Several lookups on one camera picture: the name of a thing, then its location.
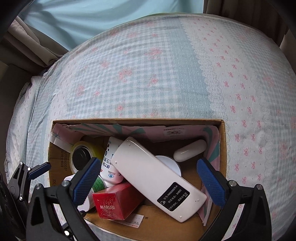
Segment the red Marubi box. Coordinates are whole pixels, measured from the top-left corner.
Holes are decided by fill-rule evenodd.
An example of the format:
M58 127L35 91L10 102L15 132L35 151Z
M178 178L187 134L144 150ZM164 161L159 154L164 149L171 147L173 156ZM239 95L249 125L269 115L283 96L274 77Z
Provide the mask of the red Marubi box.
M101 219L125 220L145 197L128 182L92 194Z

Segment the white remote control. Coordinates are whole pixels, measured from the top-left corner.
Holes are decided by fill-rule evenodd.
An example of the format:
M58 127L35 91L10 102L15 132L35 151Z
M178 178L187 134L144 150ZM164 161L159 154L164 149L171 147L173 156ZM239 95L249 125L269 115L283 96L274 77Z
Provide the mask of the white remote control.
M111 162L145 198L178 222L192 217L207 200L132 137L123 141Z

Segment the white earbuds case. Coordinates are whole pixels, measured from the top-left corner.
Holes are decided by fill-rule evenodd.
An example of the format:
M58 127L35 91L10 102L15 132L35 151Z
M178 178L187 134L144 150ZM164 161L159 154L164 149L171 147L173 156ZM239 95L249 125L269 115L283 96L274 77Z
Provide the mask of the white earbuds case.
M187 161L207 149L207 143L204 140L197 140L174 152L173 158L176 162Z

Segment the clear tape roll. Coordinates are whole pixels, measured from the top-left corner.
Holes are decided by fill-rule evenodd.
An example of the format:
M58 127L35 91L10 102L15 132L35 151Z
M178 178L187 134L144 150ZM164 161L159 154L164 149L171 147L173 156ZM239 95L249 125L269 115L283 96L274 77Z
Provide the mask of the clear tape roll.
M88 161L96 157L102 162L108 137L83 136L80 141L74 144L70 151L70 169L73 174L82 170Z

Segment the white blue label bottle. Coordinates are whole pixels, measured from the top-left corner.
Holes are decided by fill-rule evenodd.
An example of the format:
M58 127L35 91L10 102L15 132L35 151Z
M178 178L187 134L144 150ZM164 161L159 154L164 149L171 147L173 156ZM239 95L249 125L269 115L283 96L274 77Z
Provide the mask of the white blue label bottle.
M100 177L104 181L104 184L107 188L113 187L124 180L124 177L121 175L121 173L119 173L119 171L111 162L116 150L122 143L122 140L115 137L110 137L108 140L100 171Z

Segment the white round jar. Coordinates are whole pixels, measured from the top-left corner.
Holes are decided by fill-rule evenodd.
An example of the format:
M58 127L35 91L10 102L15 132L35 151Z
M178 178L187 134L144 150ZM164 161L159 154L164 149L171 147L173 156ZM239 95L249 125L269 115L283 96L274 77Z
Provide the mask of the white round jar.
M178 176L182 176L180 165L174 159L161 155L156 156L156 158L174 171Z

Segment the brown curtain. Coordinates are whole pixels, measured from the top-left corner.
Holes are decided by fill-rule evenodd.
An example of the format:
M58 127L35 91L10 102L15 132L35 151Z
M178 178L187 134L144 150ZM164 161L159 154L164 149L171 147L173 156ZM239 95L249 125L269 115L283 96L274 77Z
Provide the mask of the brown curtain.
M27 25L19 16L1 39L1 61L29 72L51 66L67 52L66 48Z

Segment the light blue curtain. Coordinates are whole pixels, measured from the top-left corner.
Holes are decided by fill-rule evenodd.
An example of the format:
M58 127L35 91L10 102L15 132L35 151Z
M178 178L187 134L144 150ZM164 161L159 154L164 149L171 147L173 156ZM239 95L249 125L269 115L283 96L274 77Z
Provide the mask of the light blue curtain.
M19 17L67 50L117 25L159 13L202 13L201 0L33 1Z

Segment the blue checkered floral bedsheet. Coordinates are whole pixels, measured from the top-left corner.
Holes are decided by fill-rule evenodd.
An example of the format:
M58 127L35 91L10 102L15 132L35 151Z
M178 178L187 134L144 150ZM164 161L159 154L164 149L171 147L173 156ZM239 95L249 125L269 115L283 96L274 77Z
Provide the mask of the blue checkered floral bedsheet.
M55 120L222 119L227 177L261 183L278 240L295 218L295 73L273 40L207 15L149 16L105 31L32 77L4 170L48 157Z

